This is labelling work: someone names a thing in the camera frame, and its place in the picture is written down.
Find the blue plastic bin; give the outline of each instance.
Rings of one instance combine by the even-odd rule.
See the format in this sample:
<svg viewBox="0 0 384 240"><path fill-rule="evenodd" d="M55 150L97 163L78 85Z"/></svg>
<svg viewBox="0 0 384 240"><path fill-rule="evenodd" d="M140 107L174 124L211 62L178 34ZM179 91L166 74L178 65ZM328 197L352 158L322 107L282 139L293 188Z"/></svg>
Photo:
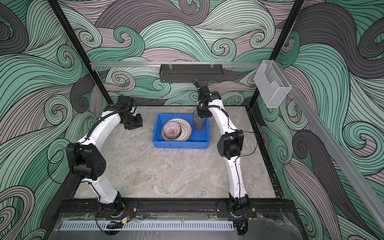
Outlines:
<svg viewBox="0 0 384 240"><path fill-rule="evenodd" d="M165 141L161 135L161 130L166 122L174 118L185 119L192 127L192 133L185 142ZM188 149L206 149L209 145L209 122L206 119L203 130L197 132L193 126L192 114L159 114L153 128L152 142L157 148L188 148Z"/></svg>

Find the polka dot plate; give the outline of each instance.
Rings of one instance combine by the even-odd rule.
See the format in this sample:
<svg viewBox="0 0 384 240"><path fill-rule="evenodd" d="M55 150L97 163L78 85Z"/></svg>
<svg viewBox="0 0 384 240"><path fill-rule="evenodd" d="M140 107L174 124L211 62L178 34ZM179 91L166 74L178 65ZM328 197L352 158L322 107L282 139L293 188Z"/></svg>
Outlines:
<svg viewBox="0 0 384 240"><path fill-rule="evenodd" d="M187 122L186 120L184 119L181 119L181 118L174 118L174 119L171 119L169 120L168 122L176 122L180 125L181 127L181 134L178 138L176 139L169 139L167 138L165 135L164 135L164 130L161 130L161 135L163 136L164 140L165 141L179 141L179 142L184 142L186 140L189 139L189 137L191 136L191 133L192 133L192 127L191 125L189 124L189 122Z"/></svg>

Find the white arm segment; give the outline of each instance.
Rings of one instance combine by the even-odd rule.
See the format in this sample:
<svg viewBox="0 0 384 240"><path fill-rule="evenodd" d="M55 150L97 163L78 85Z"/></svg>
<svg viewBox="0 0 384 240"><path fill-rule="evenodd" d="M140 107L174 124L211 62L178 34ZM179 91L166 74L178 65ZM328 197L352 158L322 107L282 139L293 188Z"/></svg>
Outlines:
<svg viewBox="0 0 384 240"><path fill-rule="evenodd" d="M216 105L224 109L223 101L219 99L215 99L212 102L208 103L208 106ZM209 108L212 115L214 116L216 123L220 129L221 135L224 135L226 132L231 133L235 132L233 129L236 129L235 125L232 123L231 119L229 119L228 126L228 118L227 116L218 108ZM243 183L243 177L240 170L240 157L234 156L231 157L230 160L223 157L227 164L227 171L229 177L229 193L233 198L244 197L246 195L246 190Z"/></svg>
<svg viewBox="0 0 384 240"><path fill-rule="evenodd" d="M112 112L113 111L105 111L102 113L101 117ZM88 140L83 142L86 137L84 136L79 140L79 142L83 142L82 144L84 145L89 145L92 143L99 151L101 151L101 146L103 145L105 139L107 139L112 129L120 123L120 120L120 115L118 113L109 116L107 119L96 126ZM92 188L92 191L96 194L100 203L113 203L118 194L117 190L113 188L109 182L106 173L103 173L100 177L97 178L96 181L89 178L84 178L82 182L90 182L92 184L90 188Z"/></svg>

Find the gray stone surface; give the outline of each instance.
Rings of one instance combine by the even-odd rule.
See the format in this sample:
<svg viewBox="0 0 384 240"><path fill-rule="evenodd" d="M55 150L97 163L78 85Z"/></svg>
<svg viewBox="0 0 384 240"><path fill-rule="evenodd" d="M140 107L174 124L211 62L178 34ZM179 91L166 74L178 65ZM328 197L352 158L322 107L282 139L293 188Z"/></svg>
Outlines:
<svg viewBox="0 0 384 240"><path fill-rule="evenodd" d="M214 118L209 118L211 134L208 149L159 149L152 143L152 131L159 113L192 113L196 107L138 107L143 126L124 130L117 125L101 148L106 173L122 197L228 197L229 179L225 161L217 152L220 139ZM252 131L244 107L226 107L238 129ZM245 133L242 154L256 146L252 133ZM241 170L248 196L275 197L259 148L241 158ZM94 197L81 183L75 198Z"/></svg>

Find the patterned wallpaper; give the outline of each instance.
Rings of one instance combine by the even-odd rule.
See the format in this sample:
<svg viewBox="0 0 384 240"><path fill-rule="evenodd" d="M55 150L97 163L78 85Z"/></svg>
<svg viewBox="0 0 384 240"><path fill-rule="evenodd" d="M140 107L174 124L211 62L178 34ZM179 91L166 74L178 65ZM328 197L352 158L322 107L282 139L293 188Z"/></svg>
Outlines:
<svg viewBox="0 0 384 240"><path fill-rule="evenodd" d="M63 152L49 171L72 185L46 170L100 114L104 100L90 82L46 0L0 0L0 239L42 239L72 194L77 179Z"/></svg>
<svg viewBox="0 0 384 240"><path fill-rule="evenodd" d="M59 0L91 61L268 59L294 0ZM192 83L161 83L158 68L99 68L113 99L196 105ZM256 69L225 69L210 84L225 105L248 105Z"/></svg>
<svg viewBox="0 0 384 240"><path fill-rule="evenodd" d="M384 200L384 1L327 0L299 13L278 61ZM257 123L310 239L384 234L290 95L257 99Z"/></svg>

